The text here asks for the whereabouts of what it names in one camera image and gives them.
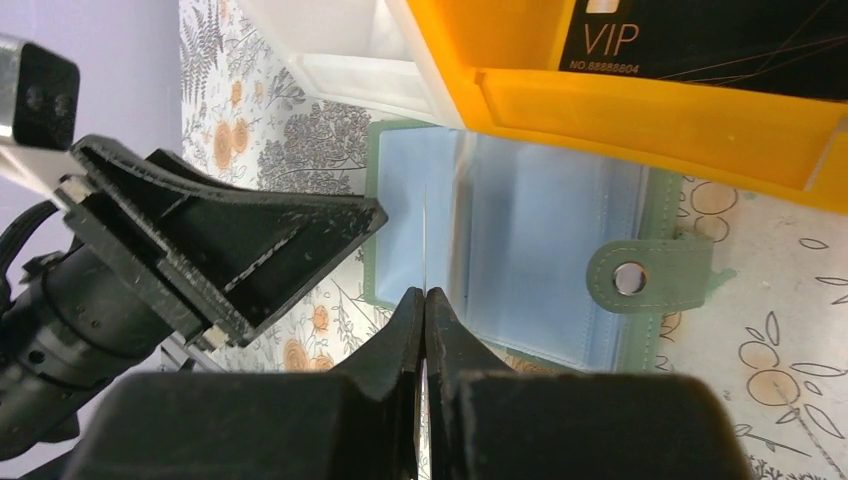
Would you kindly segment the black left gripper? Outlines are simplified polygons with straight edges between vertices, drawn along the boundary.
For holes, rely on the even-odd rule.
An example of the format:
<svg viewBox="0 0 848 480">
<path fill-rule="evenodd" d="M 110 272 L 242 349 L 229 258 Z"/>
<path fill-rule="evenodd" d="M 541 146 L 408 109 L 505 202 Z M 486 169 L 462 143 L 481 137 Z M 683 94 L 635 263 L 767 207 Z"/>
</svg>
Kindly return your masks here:
<svg viewBox="0 0 848 480">
<path fill-rule="evenodd" d="M 71 156 L 70 248 L 1 289 L 6 460 L 77 437 L 79 409 L 174 333 L 248 345 L 388 219 L 373 198 L 238 188 L 97 135 Z"/>
</svg>

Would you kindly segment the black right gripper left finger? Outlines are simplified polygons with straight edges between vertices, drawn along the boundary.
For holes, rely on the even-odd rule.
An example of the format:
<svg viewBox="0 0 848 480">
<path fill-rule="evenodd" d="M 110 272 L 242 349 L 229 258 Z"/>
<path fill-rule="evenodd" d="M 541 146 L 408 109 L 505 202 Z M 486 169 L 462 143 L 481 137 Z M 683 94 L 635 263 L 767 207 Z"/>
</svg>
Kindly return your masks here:
<svg viewBox="0 0 848 480">
<path fill-rule="evenodd" d="M 413 479 L 424 295 L 325 372 L 121 380 L 67 479 Z"/>
</svg>

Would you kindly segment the yellow plastic divided bin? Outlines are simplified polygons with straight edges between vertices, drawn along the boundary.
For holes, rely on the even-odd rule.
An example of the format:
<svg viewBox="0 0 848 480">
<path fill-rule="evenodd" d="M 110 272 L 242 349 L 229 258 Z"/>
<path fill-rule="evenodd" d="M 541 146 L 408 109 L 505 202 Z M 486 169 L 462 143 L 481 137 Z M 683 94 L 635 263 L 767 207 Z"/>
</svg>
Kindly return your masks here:
<svg viewBox="0 0 848 480">
<path fill-rule="evenodd" d="M 844 102 L 558 68 L 578 1 L 408 1 L 465 126 L 835 213 Z"/>
</svg>

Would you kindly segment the green card holder wallet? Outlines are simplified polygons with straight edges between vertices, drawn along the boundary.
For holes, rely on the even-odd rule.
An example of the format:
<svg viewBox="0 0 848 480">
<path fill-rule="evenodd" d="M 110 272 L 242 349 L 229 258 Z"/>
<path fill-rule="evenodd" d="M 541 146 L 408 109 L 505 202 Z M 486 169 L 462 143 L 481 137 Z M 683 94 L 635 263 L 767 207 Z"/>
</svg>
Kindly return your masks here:
<svg viewBox="0 0 848 480">
<path fill-rule="evenodd" d="M 372 124 L 367 152 L 388 216 L 365 247 L 372 304 L 439 287 L 511 355 L 637 372 L 663 317 L 706 300 L 714 244 L 678 227 L 678 174 L 410 120 Z"/>
</svg>

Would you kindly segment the white plastic bin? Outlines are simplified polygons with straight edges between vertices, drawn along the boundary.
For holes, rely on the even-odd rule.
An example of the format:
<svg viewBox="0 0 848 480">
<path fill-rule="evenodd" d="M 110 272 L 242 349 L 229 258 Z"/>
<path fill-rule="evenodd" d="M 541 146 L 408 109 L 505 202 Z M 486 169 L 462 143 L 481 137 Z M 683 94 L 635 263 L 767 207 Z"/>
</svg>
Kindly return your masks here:
<svg viewBox="0 0 848 480">
<path fill-rule="evenodd" d="M 307 95 L 464 128 L 406 2 L 246 0 L 240 7 Z"/>
</svg>

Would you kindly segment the black credit card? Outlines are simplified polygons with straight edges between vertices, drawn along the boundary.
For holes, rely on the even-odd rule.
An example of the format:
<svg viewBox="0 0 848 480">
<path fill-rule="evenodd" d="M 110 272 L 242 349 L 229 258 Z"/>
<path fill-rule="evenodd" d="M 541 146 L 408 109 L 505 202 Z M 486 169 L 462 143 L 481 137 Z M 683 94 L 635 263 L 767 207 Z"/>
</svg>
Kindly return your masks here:
<svg viewBox="0 0 848 480">
<path fill-rule="evenodd" d="M 561 71 L 844 102 L 844 1 L 578 1 Z"/>
</svg>

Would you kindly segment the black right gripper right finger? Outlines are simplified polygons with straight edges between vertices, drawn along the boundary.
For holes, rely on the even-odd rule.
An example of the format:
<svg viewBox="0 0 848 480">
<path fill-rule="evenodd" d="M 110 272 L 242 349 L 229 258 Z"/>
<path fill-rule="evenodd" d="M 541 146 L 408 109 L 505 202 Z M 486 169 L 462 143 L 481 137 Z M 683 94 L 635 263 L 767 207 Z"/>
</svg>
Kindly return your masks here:
<svg viewBox="0 0 848 480">
<path fill-rule="evenodd" d="M 521 373 L 425 300 L 435 479 L 748 479 L 717 397 L 669 374 Z"/>
</svg>

